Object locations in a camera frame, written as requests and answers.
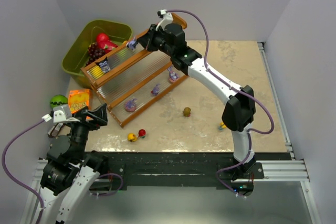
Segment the purple figure dark wings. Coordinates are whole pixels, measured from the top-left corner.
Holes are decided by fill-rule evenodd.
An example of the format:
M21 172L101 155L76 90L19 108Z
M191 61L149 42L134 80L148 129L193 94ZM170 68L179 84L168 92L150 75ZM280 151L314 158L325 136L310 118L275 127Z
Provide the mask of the purple figure dark wings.
M126 44L126 47L131 49L131 50L135 50L136 47L138 45L138 41L137 39L134 37L132 40L128 41Z

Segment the purple figure pink donut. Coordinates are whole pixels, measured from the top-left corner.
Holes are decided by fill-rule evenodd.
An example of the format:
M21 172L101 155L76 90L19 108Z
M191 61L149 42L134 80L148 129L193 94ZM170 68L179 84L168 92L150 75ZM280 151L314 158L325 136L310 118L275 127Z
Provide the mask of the purple figure pink donut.
M124 109L125 109L127 112L134 112L134 111L137 109L137 99L136 99L136 98L133 98L133 99L127 101L127 102L124 104Z

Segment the purple bunny pink base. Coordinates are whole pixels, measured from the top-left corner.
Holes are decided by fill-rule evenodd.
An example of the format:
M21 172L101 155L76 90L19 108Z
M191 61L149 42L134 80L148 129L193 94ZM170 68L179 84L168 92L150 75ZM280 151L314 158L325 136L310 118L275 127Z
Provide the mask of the purple bunny pink base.
M169 66L167 70L169 72L169 82L175 83L180 78L179 75L173 70L173 66Z

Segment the yellow duck toy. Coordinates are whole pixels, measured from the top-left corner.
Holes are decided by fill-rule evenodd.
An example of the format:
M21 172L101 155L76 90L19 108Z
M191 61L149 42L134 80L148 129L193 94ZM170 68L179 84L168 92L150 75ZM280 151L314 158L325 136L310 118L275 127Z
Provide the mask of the yellow duck toy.
M136 142L138 139L137 135L134 133L129 133L128 134L128 141L129 142Z

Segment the orange three-tier ribbed shelf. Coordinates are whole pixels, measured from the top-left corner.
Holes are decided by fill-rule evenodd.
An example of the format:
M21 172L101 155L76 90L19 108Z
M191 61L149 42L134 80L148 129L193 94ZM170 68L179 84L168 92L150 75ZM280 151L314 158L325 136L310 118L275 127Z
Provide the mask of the orange three-tier ribbed shelf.
M121 44L97 60L101 61L107 57L111 67L111 70L99 79L93 79L89 73L90 69L96 66L95 63L81 69L99 101L107 104L108 112L120 127L129 124L187 78L181 71L173 68L180 78L175 83L170 83L167 70L169 66L173 66L170 57L160 51L149 52L141 45L137 45L135 50L128 48L124 59L119 60L117 52L124 47L126 45ZM160 91L158 95L153 96L151 90L158 83ZM127 112L124 104L133 98L137 99L137 109Z

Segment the red heart toy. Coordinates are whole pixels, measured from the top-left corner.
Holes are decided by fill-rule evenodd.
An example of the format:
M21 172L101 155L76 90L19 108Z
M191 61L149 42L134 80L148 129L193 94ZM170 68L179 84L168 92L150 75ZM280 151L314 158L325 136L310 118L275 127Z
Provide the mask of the red heart toy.
M145 138L146 131L144 129L140 129L138 132L138 138Z

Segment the black-headed purple striped figure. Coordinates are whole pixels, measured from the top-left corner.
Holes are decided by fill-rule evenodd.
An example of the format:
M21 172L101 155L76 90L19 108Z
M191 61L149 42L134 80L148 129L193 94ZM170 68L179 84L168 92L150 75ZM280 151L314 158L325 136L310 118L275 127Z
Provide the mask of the black-headed purple striped figure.
M108 73L111 70L107 57L99 62L96 62L96 65L101 69L103 73Z

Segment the purple bunny red bow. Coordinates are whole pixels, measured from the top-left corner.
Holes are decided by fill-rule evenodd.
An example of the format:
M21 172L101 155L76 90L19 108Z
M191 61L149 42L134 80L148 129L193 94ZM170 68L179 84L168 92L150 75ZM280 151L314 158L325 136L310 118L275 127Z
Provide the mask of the purple bunny red bow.
M156 84L156 85L154 86L154 88L151 90L151 94L152 94L153 96L156 96L156 95L158 95L159 91L160 91L160 84L158 83L158 84Z

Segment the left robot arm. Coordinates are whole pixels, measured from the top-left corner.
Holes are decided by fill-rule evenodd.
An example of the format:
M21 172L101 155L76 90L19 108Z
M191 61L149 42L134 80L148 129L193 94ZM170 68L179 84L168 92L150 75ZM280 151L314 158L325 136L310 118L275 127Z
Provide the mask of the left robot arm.
M36 222L66 223L93 182L108 170L107 156L85 152L89 132L108 124L107 105L94 110L85 106L75 113L61 105L53 109L51 118L70 127L70 132L53 140L46 154L40 181L44 205Z

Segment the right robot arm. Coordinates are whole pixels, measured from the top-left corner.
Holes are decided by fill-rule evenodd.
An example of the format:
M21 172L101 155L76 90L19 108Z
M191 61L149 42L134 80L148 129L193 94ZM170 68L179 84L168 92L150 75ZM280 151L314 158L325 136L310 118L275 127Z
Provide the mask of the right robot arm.
M250 86L240 87L213 69L205 56L187 45L183 29L184 26L178 23L170 23L164 28L152 24L136 37L135 43L140 44L143 50L135 56L100 77L91 74L93 63L82 68L82 72L91 86L98 88L155 51L168 55L174 68L203 84L223 102L222 121L232 132L235 159L235 164L226 169L238 169L245 173L256 162L249 134L256 112L254 91Z

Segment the brown object by left arm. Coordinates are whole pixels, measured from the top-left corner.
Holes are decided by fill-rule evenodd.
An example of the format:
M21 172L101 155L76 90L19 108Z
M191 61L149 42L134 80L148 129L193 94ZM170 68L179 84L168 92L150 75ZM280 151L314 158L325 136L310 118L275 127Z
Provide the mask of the brown object by left arm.
M52 128L48 131L47 135L49 138L56 138L59 135L59 132L64 128L63 123L57 123L52 126Z

